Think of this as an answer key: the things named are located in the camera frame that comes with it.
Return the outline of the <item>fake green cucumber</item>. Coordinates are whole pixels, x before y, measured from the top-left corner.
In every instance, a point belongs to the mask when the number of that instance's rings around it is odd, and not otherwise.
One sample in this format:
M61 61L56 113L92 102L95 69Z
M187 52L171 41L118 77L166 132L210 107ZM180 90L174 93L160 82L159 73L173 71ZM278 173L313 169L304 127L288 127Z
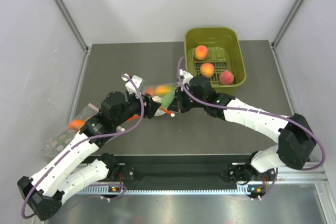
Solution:
M170 92L168 92L166 95L163 96L161 107L167 109L169 105L173 102L174 97L175 97L175 89L172 89Z

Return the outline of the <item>clear zip bag red seal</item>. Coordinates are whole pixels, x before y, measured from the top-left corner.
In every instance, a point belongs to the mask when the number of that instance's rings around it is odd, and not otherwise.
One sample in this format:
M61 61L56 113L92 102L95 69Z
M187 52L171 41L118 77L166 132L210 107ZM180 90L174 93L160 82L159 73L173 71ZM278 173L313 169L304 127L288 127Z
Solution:
M135 96L138 97L138 94L130 81L127 81L126 78L122 79L125 81L126 95L135 94ZM168 109L168 107L174 100L176 89L180 87L177 82L154 86L144 86L144 81L140 83L138 80L133 80L133 82L139 91L142 92L142 94L148 94L153 101L161 104L161 106L155 112L154 116L162 116L165 114L171 116L172 118L176 116L177 112L173 112L173 110ZM138 119L139 117L140 115L135 114L127 119L126 122L131 122L135 119Z

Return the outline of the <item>fake orange yellow mango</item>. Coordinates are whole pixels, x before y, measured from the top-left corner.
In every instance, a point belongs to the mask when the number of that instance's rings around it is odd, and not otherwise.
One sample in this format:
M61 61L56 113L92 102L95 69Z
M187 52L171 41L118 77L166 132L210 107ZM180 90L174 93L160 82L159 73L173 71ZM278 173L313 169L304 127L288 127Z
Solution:
M165 96L166 94L168 94L172 89L173 89L172 86L161 85L161 86L157 86L155 88L154 93L155 93L155 95L162 97L162 96Z

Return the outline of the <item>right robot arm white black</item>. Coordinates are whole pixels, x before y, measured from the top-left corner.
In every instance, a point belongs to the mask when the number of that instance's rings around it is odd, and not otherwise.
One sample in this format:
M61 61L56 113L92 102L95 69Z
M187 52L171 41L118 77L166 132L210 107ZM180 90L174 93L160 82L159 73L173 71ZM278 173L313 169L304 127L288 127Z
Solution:
M214 118L237 123L272 139L276 145L263 151L253 152L248 161L233 174L243 180L256 180L264 172L287 166L305 170L305 164L316 146L311 128L304 116L291 117L271 114L243 103L226 93L217 93L203 76L180 72L180 84L168 109L186 113L202 108Z

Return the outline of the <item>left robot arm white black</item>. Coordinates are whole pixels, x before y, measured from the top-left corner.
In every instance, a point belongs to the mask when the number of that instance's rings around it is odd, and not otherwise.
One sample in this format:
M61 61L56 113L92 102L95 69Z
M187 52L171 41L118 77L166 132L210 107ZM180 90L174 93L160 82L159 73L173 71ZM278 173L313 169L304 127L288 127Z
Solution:
M149 94L109 93L99 112L85 122L61 153L41 171L31 177L23 176L17 182L24 205L45 221L70 197L94 182L119 179L120 167L111 154L102 154L78 172L74 169L112 137L120 135L117 127L131 117L154 117L161 102L161 98Z

